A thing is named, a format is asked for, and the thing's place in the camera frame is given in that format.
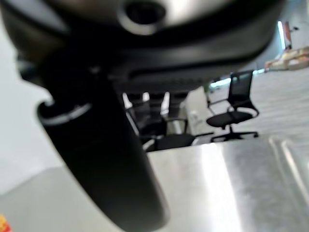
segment stainless steel panel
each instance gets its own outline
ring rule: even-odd
[[[149,154],[171,210],[161,232],[307,232],[308,157],[259,139]],[[64,168],[0,199],[15,231],[118,232]]]

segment black mesh chair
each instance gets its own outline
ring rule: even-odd
[[[259,136],[258,132],[234,132],[232,124],[238,124],[250,119],[253,119],[259,115],[259,111],[255,108],[250,99],[250,90],[252,83],[253,71],[245,71],[231,74],[231,84],[229,95],[226,100],[221,100],[208,104],[208,108],[211,110],[211,106],[219,102],[228,101],[230,106],[227,108],[226,113],[215,115],[207,119],[207,124],[212,127],[222,128],[225,130],[229,126],[229,134],[213,137],[211,142],[215,142],[216,139],[223,138],[224,141],[242,139],[242,135],[252,134],[254,138]],[[255,111],[255,115],[239,111],[239,108],[247,108]]]
[[[139,131],[139,138],[142,144],[153,140],[153,144],[149,145],[145,151],[161,151],[173,148],[188,147],[191,146],[194,140],[198,137],[211,135],[213,133],[205,133],[199,135],[191,135],[187,133],[188,129],[188,120],[184,118],[164,118],[161,117],[160,122],[148,124],[144,128],[138,128],[136,119],[133,116],[133,109],[127,109],[127,113],[131,117],[135,126]],[[168,123],[173,121],[182,121],[184,122],[183,133],[182,134],[167,134]]]

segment gray floor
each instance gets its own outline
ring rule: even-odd
[[[227,97],[228,89],[215,91],[211,100]],[[309,68],[298,71],[269,72],[253,79],[252,101],[259,109],[256,119],[235,125],[235,131],[258,131],[261,136],[280,135],[295,143],[295,151],[309,151]],[[224,112],[228,104],[213,106],[216,113]],[[225,133],[215,129],[216,134]]]

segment chair leg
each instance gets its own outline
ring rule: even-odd
[[[234,132],[232,126],[229,126],[229,127],[230,127],[230,133],[229,134],[223,134],[223,135],[220,135],[220,136],[212,137],[211,143],[214,143],[215,140],[221,139],[221,138],[224,138],[224,142],[229,141],[229,140],[241,140],[241,139],[243,139],[241,136],[247,135],[247,134],[253,134],[254,138],[259,137],[259,134],[256,131]]]

